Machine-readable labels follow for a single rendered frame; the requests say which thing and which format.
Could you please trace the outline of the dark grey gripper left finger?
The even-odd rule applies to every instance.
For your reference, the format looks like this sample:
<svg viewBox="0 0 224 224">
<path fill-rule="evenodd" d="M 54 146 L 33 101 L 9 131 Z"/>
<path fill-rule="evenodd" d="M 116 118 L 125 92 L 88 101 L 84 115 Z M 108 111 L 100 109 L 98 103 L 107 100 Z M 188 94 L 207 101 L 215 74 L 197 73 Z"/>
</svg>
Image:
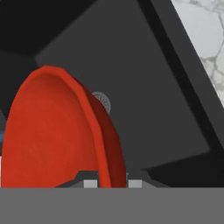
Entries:
<svg viewBox="0 0 224 224">
<path fill-rule="evenodd" d="M 59 185 L 59 187 L 72 188 L 97 188 L 98 186 L 97 171 L 79 171 L 74 179 Z"/>
</svg>

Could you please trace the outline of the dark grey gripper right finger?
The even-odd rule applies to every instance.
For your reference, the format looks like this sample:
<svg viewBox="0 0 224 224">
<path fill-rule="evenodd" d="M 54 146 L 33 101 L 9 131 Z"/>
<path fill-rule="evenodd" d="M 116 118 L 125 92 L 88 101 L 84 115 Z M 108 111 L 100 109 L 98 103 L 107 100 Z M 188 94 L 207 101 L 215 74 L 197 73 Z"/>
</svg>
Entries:
<svg viewBox="0 0 224 224">
<path fill-rule="evenodd" d="M 126 184 L 128 188 L 167 188 L 167 185 L 160 183 L 150 177 L 147 171 L 128 171 L 126 173 Z"/>
</svg>

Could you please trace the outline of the red bowl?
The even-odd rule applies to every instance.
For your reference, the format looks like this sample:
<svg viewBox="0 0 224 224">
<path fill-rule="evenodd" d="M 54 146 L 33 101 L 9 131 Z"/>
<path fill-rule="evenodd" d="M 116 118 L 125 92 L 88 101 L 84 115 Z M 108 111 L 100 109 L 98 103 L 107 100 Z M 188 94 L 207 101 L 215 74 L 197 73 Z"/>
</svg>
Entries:
<svg viewBox="0 0 224 224">
<path fill-rule="evenodd" d="M 106 109 L 65 69 L 42 66 L 20 86 L 7 119 L 1 187 L 57 187 L 97 172 L 101 187 L 125 187 L 126 168 Z"/>
</svg>

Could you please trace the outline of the grey sink drain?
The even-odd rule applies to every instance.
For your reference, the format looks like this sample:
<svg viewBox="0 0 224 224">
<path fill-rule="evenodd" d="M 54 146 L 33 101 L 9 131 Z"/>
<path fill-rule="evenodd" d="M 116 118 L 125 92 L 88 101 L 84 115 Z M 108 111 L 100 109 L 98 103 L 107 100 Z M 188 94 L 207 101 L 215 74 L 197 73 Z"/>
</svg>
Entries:
<svg viewBox="0 0 224 224">
<path fill-rule="evenodd" d="M 107 113 L 110 114 L 111 111 L 111 102 L 109 98 L 102 92 L 94 91 L 92 95 L 103 105 Z"/>
</svg>

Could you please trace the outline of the black sink basin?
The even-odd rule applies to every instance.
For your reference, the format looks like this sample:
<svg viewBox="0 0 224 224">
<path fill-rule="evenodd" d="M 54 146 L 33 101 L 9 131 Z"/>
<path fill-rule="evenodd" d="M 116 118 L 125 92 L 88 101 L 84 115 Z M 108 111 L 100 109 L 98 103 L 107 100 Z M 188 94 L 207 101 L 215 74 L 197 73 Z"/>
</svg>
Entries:
<svg viewBox="0 0 224 224">
<path fill-rule="evenodd" d="M 224 188 L 224 110 L 200 63 L 186 71 L 151 0 L 0 0 L 0 112 L 23 82 L 61 67 L 104 93 L 126 173 Z"/>
</svg>

